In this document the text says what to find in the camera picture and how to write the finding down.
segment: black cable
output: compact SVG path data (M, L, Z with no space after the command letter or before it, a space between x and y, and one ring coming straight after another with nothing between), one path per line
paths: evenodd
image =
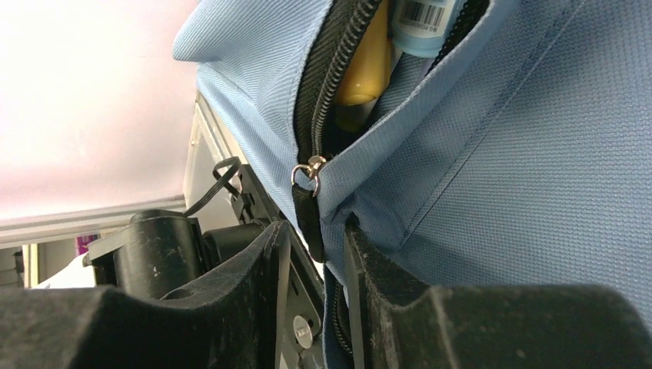
M230 168L223 176L218 173L218 169L229 166ZM233 178L235 173L238 172L238 169L240 169L240 158L235 156L233 158L228 158L217 163L215 168L213 168L213 176L215 179L217 179L217 182L215 182L215 184L213 184L213 186L209 188L208 191L206 191L204 196L202 196L197 202L195 202L195 204L193 204L188 210L184 212L184 216L189 217L194 213L200 211L222 188L227 188L231 193L233 193L233 191L238 193L238 191L228 183L231 178Z

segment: metal bolt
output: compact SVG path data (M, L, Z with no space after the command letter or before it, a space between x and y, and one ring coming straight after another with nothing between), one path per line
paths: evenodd
M294 321L292 321L292 327L294 328L294 337L297 338L299 346L305 349L310 348L312 346L312 330L308 321L301 315L297 315L294 317Z

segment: bag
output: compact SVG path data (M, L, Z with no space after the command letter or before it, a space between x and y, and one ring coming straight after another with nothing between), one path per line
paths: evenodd
M401 57L373 125L333 150L346 141L328 138L332 76L347 64L335 56L361 3L378 1L204 0L174 48L325 260L327 305L355 214L430 284L606 284L649 327L652 7L490 0L424 78L422 59ZM328 161L306 167L314 156ZM342 367L326 327L328 366Z

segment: barcode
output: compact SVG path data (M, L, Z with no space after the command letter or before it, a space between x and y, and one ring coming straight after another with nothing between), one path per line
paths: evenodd
M421 2L406 2L401 12L401 23L436 32L446 8Z

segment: bottle label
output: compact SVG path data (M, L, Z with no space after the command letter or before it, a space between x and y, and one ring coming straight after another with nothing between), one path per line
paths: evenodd
M404 0L396 9L398 24L407 35L419 38L442 37L455 6L455 0L423 2Z

